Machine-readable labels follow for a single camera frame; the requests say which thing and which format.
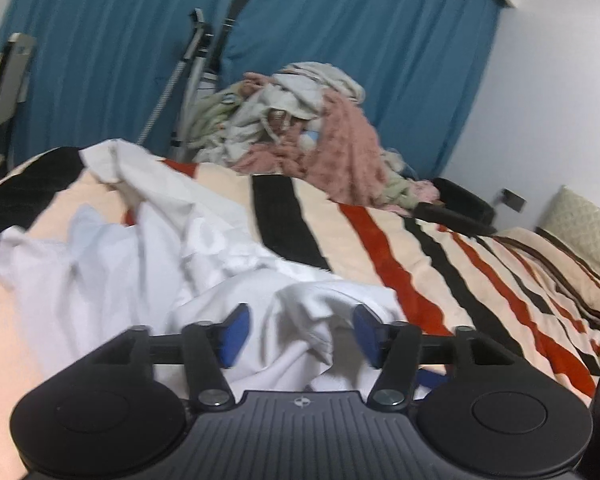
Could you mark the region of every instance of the metal screw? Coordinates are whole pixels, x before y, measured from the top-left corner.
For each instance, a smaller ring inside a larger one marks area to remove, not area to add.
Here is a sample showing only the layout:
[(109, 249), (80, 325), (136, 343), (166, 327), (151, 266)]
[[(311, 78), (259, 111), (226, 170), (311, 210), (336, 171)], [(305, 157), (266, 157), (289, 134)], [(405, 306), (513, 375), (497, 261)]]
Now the metal screw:
[(404, 402), (404, 395), (397, 390), (379, 390), (374, 393), (374, 400), (383, 406), (397, 406)]
[(224, 390), (204, 390), (200, 392), (198, 400), (205, 406), (222, 406), (229, 402), (231, 397)]

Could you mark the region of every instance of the white cloth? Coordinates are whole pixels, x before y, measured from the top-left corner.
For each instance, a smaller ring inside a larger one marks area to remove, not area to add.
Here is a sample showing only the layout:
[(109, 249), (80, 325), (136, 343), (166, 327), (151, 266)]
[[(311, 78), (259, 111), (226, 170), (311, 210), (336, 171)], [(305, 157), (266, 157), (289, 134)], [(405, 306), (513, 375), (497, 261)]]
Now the white cloth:
[(322, 86), (333, 88), (357, 104), (362, 104), (365, 100), (365, 89), (349, 75), (329, 63), (318, 63), (317, 61), (291, 63), (285, 66), (281, 72), (304, 75)]
[(267, 121), (270, 110), (284, 110), (309, 121), (309, 130), (321, 131), (324, 88), (333, 88), (357, 104), (365, 99), (362, 86), (339, 68), (318, 62), (290, 64), (249, 97), (224, 129), (209, 136), (194, 160), (232, 166), (254, 142), (279, 142)]
[[(241, 206), (161, 164), (144, 149), (106, 141), (83, 150), (103, 182), (143, 199), (136, 225), (107, 224), (90, 206), (67, 243), (0, 236), (0, 279), (13, 287), (27, 339), (50, 376), (135, 324), (154, 334), (251, 307), (251, 333), (226, 376), (245, 389), (359, 389), (378, 375), (350, 329), (359, 303), (403, 319), (395, 293), (283, 260), (254, 242)], [(184, 395), (182, 375), (158, 376)]]
[(380, 154), (382, 161), (386, 168), (394, 173), (402, 173), (402, 170), (407, 167), (402, 155), (397, 150), (389, 148), (388, 150), (382, 150)]

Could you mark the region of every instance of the small logo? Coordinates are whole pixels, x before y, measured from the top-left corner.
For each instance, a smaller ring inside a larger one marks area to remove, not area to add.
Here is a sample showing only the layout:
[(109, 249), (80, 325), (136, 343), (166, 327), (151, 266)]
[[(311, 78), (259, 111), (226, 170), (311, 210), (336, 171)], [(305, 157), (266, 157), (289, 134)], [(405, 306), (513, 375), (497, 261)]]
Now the small logo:
[(309, 404), (311, 404), (311, 401), (306, 397), (298, 397), (296, 400), (294, 400), (294, 404), (298, 408), (306, 408)]

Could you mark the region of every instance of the circular pad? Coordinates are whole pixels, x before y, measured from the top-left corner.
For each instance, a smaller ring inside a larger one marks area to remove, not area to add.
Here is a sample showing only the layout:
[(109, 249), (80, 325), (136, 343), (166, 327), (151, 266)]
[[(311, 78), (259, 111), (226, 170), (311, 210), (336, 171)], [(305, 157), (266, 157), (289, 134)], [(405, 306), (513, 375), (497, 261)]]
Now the circular pad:
[(584, 452), (589, 410), (558, 384), (524, 382), (449, 381), (422, 401), (418, 428), (442, 456), (475, 474), (556, 474)]
[(542, 402), (525, 394), (496, 392), (475, 401), (474, 417), (485, 428), (504, 434), (525, 434), (546, 421)]
[(186, 418), (180, 399), (152, 380), (49, 381), (11, 415), (25, 464), (58, 478), (116, 478), (167, 453)]

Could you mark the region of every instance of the pillow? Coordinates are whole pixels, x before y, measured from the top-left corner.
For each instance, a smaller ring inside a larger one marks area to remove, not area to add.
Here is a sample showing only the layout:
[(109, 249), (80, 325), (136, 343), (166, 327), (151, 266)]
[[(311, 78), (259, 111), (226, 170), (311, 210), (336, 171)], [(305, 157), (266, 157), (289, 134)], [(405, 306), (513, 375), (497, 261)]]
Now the pillow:
[(541, 235), (563, 245), (600, 277), (600, 208), (563, 187), (539, 225)]

